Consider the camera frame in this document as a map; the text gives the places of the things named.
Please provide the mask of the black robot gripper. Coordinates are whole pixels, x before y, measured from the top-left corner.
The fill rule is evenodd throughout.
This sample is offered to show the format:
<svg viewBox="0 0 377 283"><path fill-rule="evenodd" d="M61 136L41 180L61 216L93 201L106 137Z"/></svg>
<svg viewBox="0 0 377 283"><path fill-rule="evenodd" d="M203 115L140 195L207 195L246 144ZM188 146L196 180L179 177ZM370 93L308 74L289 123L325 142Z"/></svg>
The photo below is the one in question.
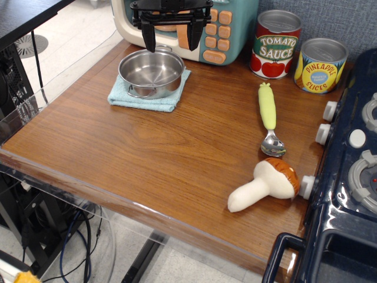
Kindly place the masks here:
<svg viewBox="0 0 377 283"><path fill-rule="evenodd" d="M133 1L133 25L141 28L145 47L154 53L156 48L155 26L187 25L190 51L200 42L203 27L211 21L213 1Z"/></svg>

